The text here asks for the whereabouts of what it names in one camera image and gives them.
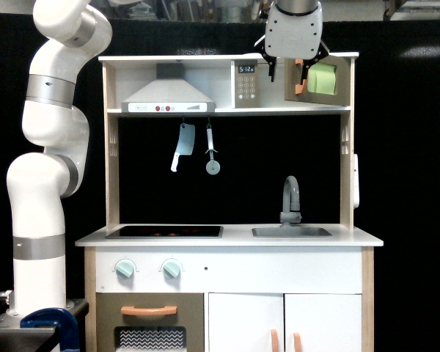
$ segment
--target orange handle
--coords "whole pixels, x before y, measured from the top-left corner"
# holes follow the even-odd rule
[[[135,307],[122,307],[120,312],[124,315],[171,315],[176,314],[177,307],[164,307],[164,308],[135,308]]]
[[[277,337],[277,330],[271,330],[272,335],[272,352],[279,352],[279,338]]]
[[[295,352],[301,352],[301,338],[298,332],[293,334],[293,340],[295,341]]]
[[[303,66],[303,60],[302,59],[296,59],[295,65],[302,65]],[[296,84],[295,85],[295,94],[301,94],[306,89],[308,83],[308,78],[303,80],[303,84]]]

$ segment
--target faucet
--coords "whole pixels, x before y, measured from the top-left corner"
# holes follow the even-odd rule
[[[301,221],[300,191],[294,176],[289,176],[284,184],[284,197],[282,212],[280,213],[280,227],[289,227],[290,223],[297,224]]]

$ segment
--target mint green knob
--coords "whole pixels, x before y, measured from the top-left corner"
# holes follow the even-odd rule
[[[167,278],[175,279],[179,276],[181,272],[181,263],[176,259],[168,259],[163,263],[163,274]]]
[[[128,279],[133,275],[133,271],[135,270],[135,265],[132,260],[122,259],[116,264],[116,274],[121,279]]]

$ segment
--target white countertop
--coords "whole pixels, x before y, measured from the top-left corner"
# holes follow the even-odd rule
[[[103,227],[76,241],[78,247],[120,247],[120,246],[383,246],[383,241],[354,227],[352,230],[341,224],[300,224],[300,227],[322,227],[332,234],[321,238],[258,238],[252,229],[278,227],[280,224],[222,224],[221,238],[106,238],[107,235],[126,225],[119,224],[108,229]]]

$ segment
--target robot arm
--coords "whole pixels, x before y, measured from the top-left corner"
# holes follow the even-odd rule
[[[323,11],[318,0],[276,0],[261,12],[267,18],[265,34],[255,47],[269,63],[269,76],[274,81],[277,57],[303,59],[301,83],[308,69],[329,55],[321,41]]]
[[[65,307],[65,219],[61,198],[78,190],[89,138],[73,106],[77,75],[109,45],[112,30],[89,0],[36,0],[34,22],[49,38],[34,56],[23,110],[25,137],[44,147],[12,162],[15,312]]]

